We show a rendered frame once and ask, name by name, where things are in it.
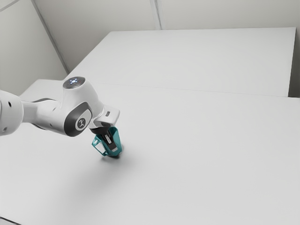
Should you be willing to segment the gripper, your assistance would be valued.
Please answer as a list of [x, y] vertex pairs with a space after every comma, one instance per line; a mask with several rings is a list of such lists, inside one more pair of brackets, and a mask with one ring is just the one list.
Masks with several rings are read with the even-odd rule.
[[103, 139], [103, 143], [104, 143], [104, 149], [108, 153], [116, 153], [118, 150], [118, 147], [117, 147], [109, 129], [110, 129], [110, 127], [98, 127], [98, 128], [91, 128], [90, 131], [92, 133], [94, 133], [95, 135], [101, 136], [101, 138]]

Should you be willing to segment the teal faceted mug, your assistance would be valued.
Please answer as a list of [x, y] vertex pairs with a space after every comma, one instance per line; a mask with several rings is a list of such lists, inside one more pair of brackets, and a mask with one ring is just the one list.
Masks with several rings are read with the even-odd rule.
[[117, 147], [118, 150], [116, 153], [108, 153], [105, 149], [104, 149], [104, 143], [103, 143], [103, 139], [101, 138], [100, 135], [95, 135], [94, 140], [92, 142], [92, 146], [102, 155], [102, 156], [110, 156], [110, 157], [117, 157], [121, 152], [122, 152], [122, 145], [120, 142], [120, 136], [119, 136], [119, 132], [118, 129], [116, 127], [110, 127], [109, 129]]

